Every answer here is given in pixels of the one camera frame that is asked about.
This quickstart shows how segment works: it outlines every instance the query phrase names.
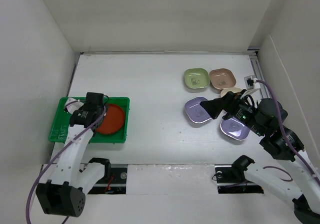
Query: orange plate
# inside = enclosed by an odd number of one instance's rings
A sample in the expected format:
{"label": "orange plate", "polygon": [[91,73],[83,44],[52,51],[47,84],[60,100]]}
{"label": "orange plate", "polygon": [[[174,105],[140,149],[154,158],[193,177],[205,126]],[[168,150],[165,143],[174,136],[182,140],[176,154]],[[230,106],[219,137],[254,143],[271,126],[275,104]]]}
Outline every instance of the orange plate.
{"label": "orange plate", "polygon": [[112,134],[120,130],[125,124],[126,115],[122,108],[115,104],[108,104],[108,111],[97,132],[101,134]]}

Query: purple bowl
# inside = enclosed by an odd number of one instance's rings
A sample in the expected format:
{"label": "purple bowl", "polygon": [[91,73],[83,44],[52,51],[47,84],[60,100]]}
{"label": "purple bowl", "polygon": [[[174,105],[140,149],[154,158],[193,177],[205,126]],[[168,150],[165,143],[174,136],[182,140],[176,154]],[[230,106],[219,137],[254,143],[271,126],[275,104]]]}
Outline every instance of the purple bowl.
{"label": "purple bowl", "polygon": [[249,128],[235,118],[222,120],[220,128],[224,134],[238,141],[246,139],[250,132]]}
{"label": "purple bowl", "polygon": [[184,105],[184,110],[194,123],[204,123],[211,119],[210,115],[200,106],[200,102],[208,101],[206,98],[197,97],[189,100]]}

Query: cable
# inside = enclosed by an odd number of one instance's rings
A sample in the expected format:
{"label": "cable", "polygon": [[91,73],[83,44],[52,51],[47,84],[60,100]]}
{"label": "cable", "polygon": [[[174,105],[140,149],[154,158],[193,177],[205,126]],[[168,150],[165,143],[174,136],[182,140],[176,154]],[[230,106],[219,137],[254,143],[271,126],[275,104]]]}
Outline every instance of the cable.
{"label": "cable", "polygon": [[114,178],[115,178],[115,175],[113,174],[110,178],[110,181],[108,182],[107,187],[104,190],[104,193],[106,193],[109,190],[110,183],[114,180]]}
{"label": "cable", "polygon": [[66,217],[61,224],[65,224],[68,221],[69,217]]}
{"label": "cable", "polygon": [[70,103],[68,103],[67,105],[64,106],[64,108],[66,109],[69,105],[73,104],[73,103],[78,103],[79,101],[78,100],[74,100]]}
{"label": "cable", "polygon": [[252,108],[253,108],[253,110],[255,110],[255,102],[254,102],[254,98],[252,98],[252,96],[251,95],[246,95],[245,96],[245,98],[246,98],[246,101],[248,102],[248,98],[250,99],[250,101],[251,101],[251,106],[252,106]]}
{"label": "cable", "polygon": [[296,151],[296,149],[292,146],[291,142],[289,141],[286,132],[285,132],[285,127],[282,123],[282,119],[281,119],[281,113],[280,113],[280,108],[279,108],[279,104],[276,98],[276,95],[274,94],[273,90],[271,89],[271,87],[269,86],[269,84],[267,84],[266,82],[262,81],[262,80],[256,80],[257,83],[262,83],[265,87],[267,87],[274,103],[275,103],[275,108],[276,108],[276,113],[277,113],[277,117],[278,117],[278,121],[279,121],[279,127],[280,127],[280,131],[282,133],[282,137],[285,140],[287,146],[291,149],[291,151],[304,163],[304,165],[306,166],[306,168],[308,168],[308,170],[311,173],[311,176],[315,179],[315,181],[318,183],[318,185],[320,186],[320,180],[317,177],[316,173],[314,172],[314,170],[312,169],[312,167],[308,164],[308,162]]}
{"label": "cable", "polygon": [[108,96],[108,95],[104,95],[104,97],[106,97],[106,98],[107,98],[106,102],[104,102],[104,104],[103,104],[103,105],[105,106],[105,105],[109,102],[109,99],[110,99],[110,98],[109,98],[109,96]]}
{"label": "cable", "polygon": [[[293,181],[293,178],[291,177],[291,175],[284,169],[281,169],[281,168],[278,168],[278,167],[275,167],[275,166],[265,166],[263,167],[263,169],[268,169],[268,168],[273,168],[273,169],[277,169],[277,170],[280,170],[280,171],[283,171],[284,173],[286,173],[289,177],[290,177],[290,180],[286,180],[286,179],[282,179],[280,178],[282,181],[284,182],[292,182]],[[216,176],[216,174],[214,174],[214,176],[211,178],[211,180],[215,181],[214,177]],[[240,186],[242,184],[248,184],[248,180],[245,180],[241,183],[236,183],[236,184],[232,184],[232,185],[228,185],[228,186],[224,186],[225,188],[234,188],[234,187],[237,187],[237,186]]]}
{"label": "cable", "polygon": [[267,169],[267,168],[273,168],[273,169],[280,170],[280,171],[284,172],[285,174],[287,174],[291,178],[290,180],[280,178],[282,181],[284,181],[284,182],[292,182],[293,181],[293,178],[291,177],[290,173],[288,173],[286,170],[284,170],[282,168],[275,167],[275,166],[263,167],[263,169]]}
{"label": "cable", "polygon": [[[106,113],[106,107],[103,107],[103,112],[102,114],[93,122],[91,123],[87,128],[85,128],[83,131],[81,131],[78,135],[76,135],[74,137],[74,140],[78,139],[80,136],[82,136],[86,131],[88,131],[90,128],[92,128],[95,124],[97,124],[105,115]],[[73,143],[73,140],[68,142],[68,144],[66,144],[51,160],[50,162],[47,164],[47,166],[40,172],[39,176],[36,178],[36,180],[34,181],[31,190],[29,192],[28,195],[28,199],[26,201],[26,207],[25,207],[25,219],[26,219],[26,223],[27,224],[32,224],[31,220],[30,220],[30,207],[31,207],[31,199],[32,199],[32,195],[40,181],[40,178],[44,175],[44,173],[49,169],[49,167],[54,163],[54,161]],[[68,217],[66,217],[66,219],[63,221],[62,224],[66,223],[66,221],[68,220]]]}
{"label": "cable", "polygon": [[228,186],[225,186],[225,188],[234,188],[234,187],[237,187],[237,186],[240,186],[242,184],[247,184],[249,181],[245,180],[244,182],[242,183],[236,183],[236,184],[232,184],[232,185],[228,185]]}

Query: green plastic basket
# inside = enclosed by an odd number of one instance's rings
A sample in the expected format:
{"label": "green plastic basket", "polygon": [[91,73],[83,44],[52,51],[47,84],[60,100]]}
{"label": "green plastic basket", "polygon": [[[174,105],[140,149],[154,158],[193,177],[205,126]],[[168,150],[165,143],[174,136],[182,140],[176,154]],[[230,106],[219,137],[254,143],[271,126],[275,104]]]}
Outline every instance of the green plastic basket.
{"label": "green plastic basket", "polygon": [[[55,113],[51,131],[49,134],[50,142],[64,143],[68,136],[68,127],[71,114],[64,111],[65,103],[70,97],[63,97],[60,99],[58,108]],[[85,97],[74,97],[74,99],[79,99],[85,102]],[[110,135],[104,135],[96,133],[94,137],[91,138],[90,143],[124,143],[127,139],[127,126],[128,126],[128,115],[129,115],[129,104],[130,99],[126,97],[109,98],[109,104],[115,104],[120,106],[125,113],[124,126],[116,133]]]}

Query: square bowl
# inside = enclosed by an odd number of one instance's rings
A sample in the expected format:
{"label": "square bowl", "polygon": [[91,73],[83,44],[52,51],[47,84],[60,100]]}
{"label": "square bowl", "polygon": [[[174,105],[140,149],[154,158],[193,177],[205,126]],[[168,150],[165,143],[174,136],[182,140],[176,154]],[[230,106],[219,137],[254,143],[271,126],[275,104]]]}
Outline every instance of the square bowl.
{"label": "square bowl", "polygon": [[220,128],[224,134],[238,141],[246,139],[250,132],[250,129],[236,118],[222,120],[220,123]]}
{"label": "square bowl", "polygon": [[210,85],[208,72],[203,68],[191,68],[184,72],[185,84],[191,89],[206,88]]}
{"label": "square bowl", "polygon": [[210,115],[205,111],[205,109],[200,106],[202,101],[208,100],[204,97],[197,97],[189,100],[184,105],[186,114],[194,123],[204,123],[211,119]]}
{"label": "square bowl", "polygon": [[212,70],[210,79],[213,87],[218,90],[234,87],[237,83],[234,74],[226,68]]}

